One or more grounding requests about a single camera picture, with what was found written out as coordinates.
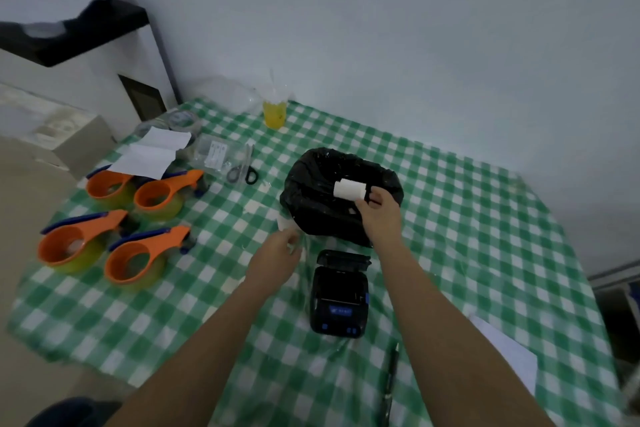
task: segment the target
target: table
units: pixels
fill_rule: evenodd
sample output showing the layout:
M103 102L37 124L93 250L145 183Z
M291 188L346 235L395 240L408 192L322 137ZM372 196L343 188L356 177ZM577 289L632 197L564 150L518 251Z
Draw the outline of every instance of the table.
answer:
M549 210L514 172L291 103L278 131L260 117L228 115L204 101L184 105L204 131L255 142L260 180L241 192L215 183L190 197L169 225L188 224L197 245L168 260L148 291L126 293L102 276L59 275L34 263L20 282L8 329L49 360L71 360L141 385L235 289L248 261L277 229L278 195L304 151L327 146L397 172L403 236L439 289L538 356L536 398L558 425L609 425L620 416L612 358L591 288ZM134 142L108 155L113 162ZM52 220L93 211L85 180ZM307 263L260 311L214 413L220 425L375 425L386 358L400 339L371 250L312 237ZM318 335L308 323L314 254L373 254L366 333ZM405 352L393 425L430 425Z

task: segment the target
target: paper roll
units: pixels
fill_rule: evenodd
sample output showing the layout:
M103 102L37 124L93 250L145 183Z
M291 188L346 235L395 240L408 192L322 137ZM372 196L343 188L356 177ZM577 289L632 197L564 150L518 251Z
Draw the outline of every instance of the paper roll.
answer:
M349 179L341 179L333 185L333 196L356 201L364 199L367 194L367 185L364 182L352 181Z

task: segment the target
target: clear plastic bag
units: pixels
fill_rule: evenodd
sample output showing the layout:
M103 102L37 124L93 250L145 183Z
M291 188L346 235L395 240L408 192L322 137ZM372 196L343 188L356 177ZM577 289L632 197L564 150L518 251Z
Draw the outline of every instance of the clear plastic bag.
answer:
M253 146L214 137L208 133L196 139L191 166L232 187L255 183L249 179Z

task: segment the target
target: trash bag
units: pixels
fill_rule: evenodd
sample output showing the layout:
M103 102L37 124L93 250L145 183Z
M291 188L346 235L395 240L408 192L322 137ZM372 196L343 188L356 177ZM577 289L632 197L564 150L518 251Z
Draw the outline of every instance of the trash bag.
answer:
M296 224L309 235L322 235L371 247L362 226L362 216L352 201L333 196L336 181L345 178L387 189L398 204L404 192L398 176L390 169L328 148L308 150L291 167L280 195L280 204Z

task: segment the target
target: pen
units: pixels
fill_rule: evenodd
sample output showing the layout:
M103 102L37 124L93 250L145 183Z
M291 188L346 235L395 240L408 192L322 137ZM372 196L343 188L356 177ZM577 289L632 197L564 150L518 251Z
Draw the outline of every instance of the pen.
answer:
M391 414L391 403L393 397L391 392L394 388L394 381L396 379L396 367L398 366L398 350L399 344L391 350L391 356L389 358L389 369L387 372L387 386L385 387L385 393L382 397L382 407L380 408L380 427L388 427L389 415Z

